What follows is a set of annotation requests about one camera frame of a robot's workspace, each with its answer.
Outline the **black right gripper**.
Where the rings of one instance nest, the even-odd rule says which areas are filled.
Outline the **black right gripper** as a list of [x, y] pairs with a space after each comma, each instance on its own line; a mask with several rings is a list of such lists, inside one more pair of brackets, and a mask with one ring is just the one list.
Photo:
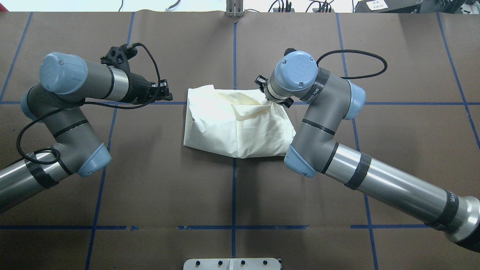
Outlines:
[[265, 94], [266, 98], [280, 106], [285, 108], [290, 108], [294, 103], [291, 96], [288, 96], [285, 93], [281, 93], [284, 90], [276, 82], [268, 81], [267, 78], [262, 75], [258, 75], [254, 80], [254, 83], [258, 85], [259, 90]]

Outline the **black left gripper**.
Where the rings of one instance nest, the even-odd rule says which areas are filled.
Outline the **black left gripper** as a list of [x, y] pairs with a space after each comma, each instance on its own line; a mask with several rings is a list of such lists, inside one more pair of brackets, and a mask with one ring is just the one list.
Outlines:
[[150, 82], [143, 76], [135, 73], [129, 73], [129, 89], [127, 91], [127, 102], [133, 105], [142, 105], [146, 102], [172, 101], [173, 95], [170, 93], [169, 85], [166, 79], [161, 79], [159, 83]]

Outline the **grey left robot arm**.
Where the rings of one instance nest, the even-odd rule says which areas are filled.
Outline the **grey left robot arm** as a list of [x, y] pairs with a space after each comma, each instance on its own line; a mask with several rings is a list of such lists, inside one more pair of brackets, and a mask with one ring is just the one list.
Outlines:
[[42, 122], [55, 139], [51, 147], [25, 153], [23, 128], [16, 140], [22, 158], [1, 170], [1, 213], [75, 173], [81, 177], [103, 169], [111, 161], [105, 143], [81, 110], [87, 98], [130, 103], [139, 109], [156, 101], [171, 101], [166, 79], [150, 82], [131, 72], [134, 45], [112, 47], [100, 63], [53, 52], [43, 59], [40, 82], [22, 98], [21, 108], [31, 127]]

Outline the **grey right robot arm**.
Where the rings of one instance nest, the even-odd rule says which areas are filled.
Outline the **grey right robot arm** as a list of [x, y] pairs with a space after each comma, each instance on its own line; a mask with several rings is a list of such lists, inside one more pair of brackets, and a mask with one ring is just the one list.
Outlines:
[[305, 177], [329, 176], [479, 252], [478, 198], [458, 196], [334, 140], [341, 121], [352, 120], [365, 105], [365, 90], [352, 79], [332, 74], [294, 48], [285, 51], [269, 78], [255, 79], [269, 101], [289, 108], [296, 97], [308, 106], [286, 151], [286, 166]]

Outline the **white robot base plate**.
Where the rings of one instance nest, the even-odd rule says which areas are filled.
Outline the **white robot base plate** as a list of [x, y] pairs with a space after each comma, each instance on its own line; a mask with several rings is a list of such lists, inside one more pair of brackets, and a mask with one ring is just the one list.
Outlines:
[[281, 270], [277, 258], [192, 258], [185, 261], [184, 270]]

